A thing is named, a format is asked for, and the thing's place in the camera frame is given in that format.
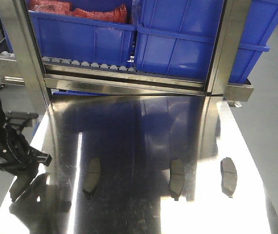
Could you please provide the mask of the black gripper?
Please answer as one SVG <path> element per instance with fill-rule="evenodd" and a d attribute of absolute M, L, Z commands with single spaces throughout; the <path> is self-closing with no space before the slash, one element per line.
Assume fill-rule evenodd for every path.
<path fill-rule="evenodd" d="M 0 123 L 0 171 L 16 176 L 10 187 L 10 199 L 15 202 L 38 174 L 39 164 L 49 166 L 52 157 L 29 145 L 22 131 L 32 125 L 31 117 L 6 117 Z"/>

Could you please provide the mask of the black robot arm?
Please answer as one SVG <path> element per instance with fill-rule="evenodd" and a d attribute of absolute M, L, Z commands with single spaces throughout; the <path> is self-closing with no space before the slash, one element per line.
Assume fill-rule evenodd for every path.
<path fill-rule="evenodd" d="M 38 173 L 40 164 L 49 166 L 52 158 L 27 142 L 22 131 L 38 118 L 36 113 L 4 112 L 0 99 L 0 171 L 16 176 L 9 189 L 16 201 L 29 187 Z"/>

